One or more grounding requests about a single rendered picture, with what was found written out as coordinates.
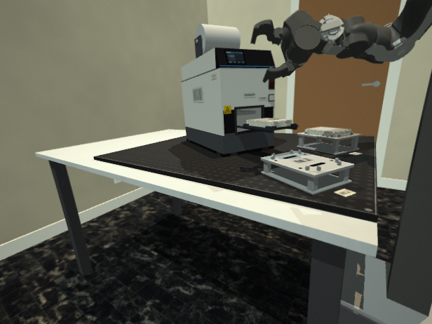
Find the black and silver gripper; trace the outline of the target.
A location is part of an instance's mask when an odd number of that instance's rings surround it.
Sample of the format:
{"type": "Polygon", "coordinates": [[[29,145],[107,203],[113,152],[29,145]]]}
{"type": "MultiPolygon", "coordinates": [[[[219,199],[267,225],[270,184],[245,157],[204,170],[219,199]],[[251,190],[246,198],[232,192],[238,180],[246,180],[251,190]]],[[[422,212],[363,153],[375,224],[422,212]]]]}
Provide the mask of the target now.
{"type": "Polygon", "coordinates": [[[258,22],[253,29],[251,42],[255,44],[259,35],[266,35],[272,44],[281,45],[285,63],[280,67],[269,67],[264,75],[263,82],[268,79],[277,79],[291,75],[296,68],[301,67],[311,57],[320,43],[320,33],[335,35],[341,26],[339,20],[327,20],[322,25],[314,20],[306,11],[295,11],[288,17],[283,28],[274,29],[272,20],[258,22]],[[288,67],[288,68],[287,68],[288,67]]]}

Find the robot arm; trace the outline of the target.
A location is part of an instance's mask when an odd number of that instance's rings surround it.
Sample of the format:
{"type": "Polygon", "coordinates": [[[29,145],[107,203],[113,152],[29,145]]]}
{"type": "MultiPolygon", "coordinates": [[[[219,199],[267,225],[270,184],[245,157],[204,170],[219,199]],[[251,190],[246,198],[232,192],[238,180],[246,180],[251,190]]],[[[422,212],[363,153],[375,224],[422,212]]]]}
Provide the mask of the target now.
{"type": "Polygon", "coordinates": [[[339,59],[353,57],[374,64],[394,62],[406,56],[432,25],[432,0],[407,0],[398,18],[385,26],[366,22],[362,16],[344,20],[330,14],[320,22],[323,25],[331,19],[339,20],[341,26],[333,36],[320,33],[314,53],[336,55],[339,59]]]}

